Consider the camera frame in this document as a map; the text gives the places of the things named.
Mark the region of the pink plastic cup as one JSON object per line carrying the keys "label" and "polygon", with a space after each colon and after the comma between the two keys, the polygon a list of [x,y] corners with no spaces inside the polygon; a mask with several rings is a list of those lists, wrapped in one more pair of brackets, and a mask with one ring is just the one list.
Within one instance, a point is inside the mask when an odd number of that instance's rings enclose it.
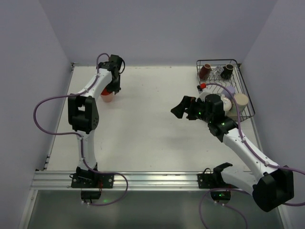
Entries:
{"label": "pink plastic cup", "polygon": [[100,97],[102,98],[102,100],[105,103],[110,103],[114,98],[114,93],[113,92],[108,92],[106,89],[104,89],[101,92]]}

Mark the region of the white patterned mug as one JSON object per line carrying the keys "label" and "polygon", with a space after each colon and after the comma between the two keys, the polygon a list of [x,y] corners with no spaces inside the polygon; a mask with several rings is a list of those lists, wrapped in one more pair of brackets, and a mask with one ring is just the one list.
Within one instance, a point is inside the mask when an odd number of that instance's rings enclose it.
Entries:
{"label": "white patterned mug", "polygon": [[224,94],[221,94],[221,100],[223,102],[223,108],[224,108],[224,113],[227,115],[227,113],[231,110],[232,108],[232,102],[230,99],[225,97]]}

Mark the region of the lavender cup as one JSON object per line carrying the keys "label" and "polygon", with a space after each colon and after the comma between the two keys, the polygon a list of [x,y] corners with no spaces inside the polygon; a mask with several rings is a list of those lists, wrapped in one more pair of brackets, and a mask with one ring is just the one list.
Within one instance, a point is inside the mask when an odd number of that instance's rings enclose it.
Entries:
{"label": "lavender cup", "polygon": [[228,98],[229,100],[232,100],[232,98],[235,96],[235,88],[233,86],[227,86],[221,91],[221,95]]}

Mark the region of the beige patterned mug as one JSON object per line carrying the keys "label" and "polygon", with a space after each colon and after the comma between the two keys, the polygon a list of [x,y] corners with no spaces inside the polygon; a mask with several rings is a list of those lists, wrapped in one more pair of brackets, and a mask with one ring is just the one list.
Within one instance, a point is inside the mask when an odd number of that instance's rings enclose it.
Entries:
{"label": "beige patterned mug", "polygon": [[243,110],[247,107],[249,103],[249,98],[243,93],[237,93],[235,94],[234,99],[232,99],[231,102],[232,108],[227,113],[227,115],[229,117],[237,117],[238,115],[241,115]]}

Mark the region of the black wire dish rack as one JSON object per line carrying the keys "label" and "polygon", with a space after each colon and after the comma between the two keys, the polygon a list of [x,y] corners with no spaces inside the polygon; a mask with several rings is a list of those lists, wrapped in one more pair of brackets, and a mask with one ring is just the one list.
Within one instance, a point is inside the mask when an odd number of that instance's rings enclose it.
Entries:
{"label": "black wire dish rack", "polygon": [[[234,70],[232,73],[232,77],[229,80],[224,80],[220,76],[214,77],[210,72],[210,76],[207,80],[201,80],[199,77],[200,69],[204,64],[210,64],[211,71],[213,68],[217,66],[224,67],[226,64],[232,64],[234,66]],[[240,115],[241,121],[245,121],[249,118],[252,118],[255,115],[255,110],[253,107],[253,103],[251,101],[251,97],[248,93],[247,87],[244,82],[244,78],[240,71],[240,65],[235,59],[203,59],[196,61],[196,70],[197,70],[197,78],[199,83],[208,83],[208,89],[210,89],[214,94],[221,94],[221,91],[224,87],[233,86],[235,88],[236,93],[243,93],[248,96],[249,103],[247,107],[243,110]]]}

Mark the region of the clear glass cup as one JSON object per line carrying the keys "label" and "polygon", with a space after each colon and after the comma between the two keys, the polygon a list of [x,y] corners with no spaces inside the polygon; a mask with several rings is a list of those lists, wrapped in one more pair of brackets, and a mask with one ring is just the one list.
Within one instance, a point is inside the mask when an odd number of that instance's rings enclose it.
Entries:
{"label": "clear glass cup", "polygon": [[223,72],[223,67],[222,66],[217,66],[212,69],[211,73],[214,77],[219,77],[221,73]]}

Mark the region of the brown ceramic cup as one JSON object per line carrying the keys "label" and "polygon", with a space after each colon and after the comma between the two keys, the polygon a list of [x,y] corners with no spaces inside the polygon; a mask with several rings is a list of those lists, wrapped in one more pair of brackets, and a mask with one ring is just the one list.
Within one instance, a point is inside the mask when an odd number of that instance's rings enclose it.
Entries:
{"label": "brown ceramic cup", "polygon": [[211,66],[210,64],[206,63],[202,66],[199,72],[199,77],[201,80],[207,80],[210,76]]}

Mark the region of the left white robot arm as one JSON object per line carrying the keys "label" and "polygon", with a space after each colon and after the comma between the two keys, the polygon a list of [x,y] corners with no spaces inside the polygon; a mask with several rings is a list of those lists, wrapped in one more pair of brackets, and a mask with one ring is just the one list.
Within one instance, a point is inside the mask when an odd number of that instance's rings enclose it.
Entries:
{"label": "left white robot arm", "polygon": [[99,176],[94,153],[94,131],[99,124],[96,101],[102,93],[114,95],[121,90],[121,68],[125,67],[123,58],[114,54],[107,61],[96,63],[94,76],[83,89],[68,98],[68,122],[77,135],[79,149],[75,180],[85,184]]}

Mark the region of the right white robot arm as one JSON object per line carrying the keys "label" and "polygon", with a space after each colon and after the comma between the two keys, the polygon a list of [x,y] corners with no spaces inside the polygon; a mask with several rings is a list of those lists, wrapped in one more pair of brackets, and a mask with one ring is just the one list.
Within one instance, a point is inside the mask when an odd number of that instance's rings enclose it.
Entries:
{"label": "right white robot arm", "polygon": [[294,197],[294,176],[287,166],[280,168],[274,161],[254,146],[239,130],[239,125],[227,117],[219,95],[209,94],[204,100],[184,96],[171,113],[181,119],[187,114],[188,120],[207,123],[210,133],[233,150],[250,169],[250,173],[239,170],[231,163],[223,163],[213,169],[202,180],[212,187],[232,185],[250,194],[257,206],[269,212]]}

